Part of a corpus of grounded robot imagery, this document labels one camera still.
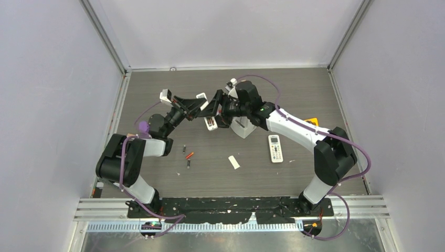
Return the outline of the black orange battery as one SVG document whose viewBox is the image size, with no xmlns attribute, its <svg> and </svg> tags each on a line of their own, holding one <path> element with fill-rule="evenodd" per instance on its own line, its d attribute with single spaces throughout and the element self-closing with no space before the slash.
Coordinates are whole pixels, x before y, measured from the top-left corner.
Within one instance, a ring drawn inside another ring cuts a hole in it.
<svg viewBox="0 0 445 252">
<path fill-rule="evenodd" d="M 189 160 L 193 155 L 194 155 L 194 152 L 190 153 L 189 155 L 186 156 L 186 159 Z"/>
</svg>

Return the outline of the white battery cover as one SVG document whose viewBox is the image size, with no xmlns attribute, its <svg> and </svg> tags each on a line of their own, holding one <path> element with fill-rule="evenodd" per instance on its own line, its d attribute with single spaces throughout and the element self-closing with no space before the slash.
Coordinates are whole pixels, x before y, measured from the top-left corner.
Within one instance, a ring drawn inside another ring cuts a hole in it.
<svg viewBox="0 0 445 252">
<path fill-rule="evenodd" d="M 238 163 L 238 161 L 236 160 L 236 158 L 233 155 L 229 156 L 228 160 L 235 170 L 240 168 L 240 164 Z"/>
</svg>

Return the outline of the white long remote control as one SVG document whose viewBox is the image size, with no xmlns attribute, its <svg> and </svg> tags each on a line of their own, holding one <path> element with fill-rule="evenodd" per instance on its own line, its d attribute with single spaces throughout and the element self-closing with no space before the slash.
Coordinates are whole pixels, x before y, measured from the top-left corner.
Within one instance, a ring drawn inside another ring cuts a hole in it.
<svg viewBox="0 0 445 252">
<path fill-rule="evenodd" d="M 200 110 L 204 111 L 204 109 L 209 105 L 208 99 L 206 97 L 206 94 L 204 92 L 197 94 L 196 98 L 204 98 L 206 101 L 201 105 Z M 208 131 L 213 131 L 218 128 L 217 122 L 215 120 L 215 117 L 204 117 L 204 121 L 206 123 L 206 127 Z"/>
</svg>

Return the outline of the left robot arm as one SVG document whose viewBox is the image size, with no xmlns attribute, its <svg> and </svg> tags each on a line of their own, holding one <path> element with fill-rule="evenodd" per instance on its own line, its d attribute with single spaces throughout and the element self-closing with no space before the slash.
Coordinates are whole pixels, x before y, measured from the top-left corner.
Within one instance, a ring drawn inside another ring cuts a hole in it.
<svg viewBox="0 0 445 252">
<path fill-rule="evenodd" d="M 131 194 L 141 202 L 141 211 L 146 216 L 157 216 L 161 210 L 160 196 L 140 175 L 143 158 L 167 156 L 173 146 L 169 135 L 183 120 L 198 117 L 205 102 L 204 98 L 175 96 L 170 101 L 170 111 L 166 115 L 152 115 L 139 127 L 138 135 L 113 134 L 98 160 L 97 177 L 116 183 L 120 190 Z"/>
</svg>

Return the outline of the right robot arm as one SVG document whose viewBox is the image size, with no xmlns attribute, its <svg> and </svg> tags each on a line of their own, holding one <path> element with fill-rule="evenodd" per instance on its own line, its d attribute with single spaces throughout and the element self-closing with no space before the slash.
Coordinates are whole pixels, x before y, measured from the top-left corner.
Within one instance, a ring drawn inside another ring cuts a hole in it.
<svg viewBox="0 0 445 252">
<path fill-rule="evenodd" d="M 318 128 L 263 101 L 251 81 L 230 88 L 228 93 L 218 90 L 203 104 L 199 116 L 215 118 L 221 128 L 234 124 L 236 117 L 247 118 L 255 127 L 280 134 L 311 151 L 315 176 L 299 195 L 299 206 L 305 215 L 314 215 L 321 207 L 320 201 L 357 162 L 346 131 L 339 127 Z"/>
</svg>

